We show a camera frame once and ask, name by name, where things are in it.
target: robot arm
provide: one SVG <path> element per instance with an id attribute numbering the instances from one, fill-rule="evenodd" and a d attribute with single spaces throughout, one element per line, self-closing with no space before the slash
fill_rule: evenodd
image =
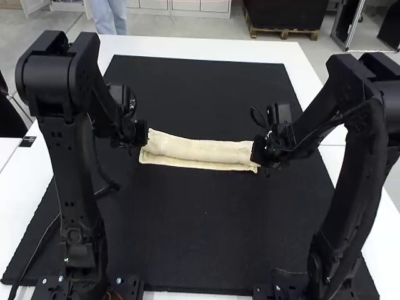
<path id="1" fill-rule="evenodd" d="M 104 83 L 99 46 L 94 33 L 83 32 L 69 45 L 65 33 L 45 31 L 16 66 L 18 93 L 36 116 L 51 157 L 62 217 L 64 293 L 77 294 L 74 299 L 102 299 L 108 288 L 107 241 L 89 168 L 93 132 L 127 148 L 144 146 L 148 134 L 145 121 L 133 121 L 136 99 L 129 88 Z"/>
<path id="2" fill-rule="evenodd" d="M 307 299 L 325 300 L 354 277 L 384 181 L 400 155 L 400 66 L 375 53 L 359 61 L 335 55 L 327 68 L 327 83 L 296 121 L 287 105 L 268 107 L 264 135 L 256 136 L 251 157 L 280 168 L 310 156 L 337 125 L 346 126 L 336 190 L 307 260 Z"/>

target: black rubber mat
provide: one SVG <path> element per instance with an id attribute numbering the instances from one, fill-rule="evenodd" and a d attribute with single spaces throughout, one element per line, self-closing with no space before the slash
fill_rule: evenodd
<path id="1" fill-rule="evenodd" d="M 251 106 L 290 103 L 295 118 L 301 113 L 280 64 L 116 56 L 105 78 L 131 86 L 149 126 L 186 138 L 252 140 L 259 128 Z M 319 153 L 266 178 L 262 171 L 141 165 L 138 151 L 130 157 L 106 140 L 98 148 L 105 170 L 122 184 L 99 201 L 114 274 L 138 274 L 150 290 L 251 294 L 272 268 L 306 270 L 311 236 L 334 191 Z M 52 183 L 2 282 L 13 282 L 57 213 Z M 59 274 L 57 241 L 55 234 L 23 284 Z M 377 299 L 364 263 L 356 283 Z"/>

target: floor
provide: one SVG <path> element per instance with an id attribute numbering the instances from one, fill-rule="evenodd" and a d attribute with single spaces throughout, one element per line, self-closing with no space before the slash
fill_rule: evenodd
<path id="1" fill-rule="evenodd" d="M 140 36 L 174 36 L 187 38 L 211 39 L 250 39 L 239 0 L 233 0 L 231 18 L 203 19 L 174 16 L 129 15 L 129 33 Z M 312 42 L 302 34 L 289 34 L 290 41 L 297 41 L 322 82 L 328 78 L 325 62 L 332 54 L 342 53 L 330 38 L 334 22 L 334 14 L 328 14 L 322 24 L 318 42 Z M 387 47 L 376 38 L 381 18 L 375 14 L 365 15 L 359 23 L 351 45 L 354 50 L 387 50 Z M 24 13 L 18 10 L 0 9 L 0 70 L 9 84 L 9 92 L 16 93 L 14 83 L 14 67 L 20 55 L 45 30 L 56 29 L 67 32 L 68 38 L 74 40 L 81 31 L 95 31 L 93 20 L 79 12 L 39 11 L 26 19 Z M 258 40 L 280 41 L 276 34 L 263 34 Z M 400 64 L 400 54 L 388 54 Z M 16 94 L 21 107 L 27 107 Z M 400 211 L 400 162 L 393 168 L 385 187 Z"/>

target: rolled towel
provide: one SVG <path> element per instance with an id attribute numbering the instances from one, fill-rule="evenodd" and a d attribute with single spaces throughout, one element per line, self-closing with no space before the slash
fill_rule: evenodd
<path id="1" fill-rule="evenodd" d="M 139 162 L 182 168 L 220 171 L 252 171 L 258 164 L 250 161 L 252 141 L 208 141 L 186 139 L 149 129 L 147 145 L 142 147 Z"/>

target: towel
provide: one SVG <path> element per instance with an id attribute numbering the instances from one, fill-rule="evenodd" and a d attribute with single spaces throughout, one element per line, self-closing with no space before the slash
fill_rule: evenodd
<path id="1" fill-rule="evenodd" d="M 252 141 L 208 141 L 186 139 L 149 129 L 147 145 L 141 148 L 139 162 L 182 168 L 220 171 L 252 171 L 259 165 L 250 161 Z"/>

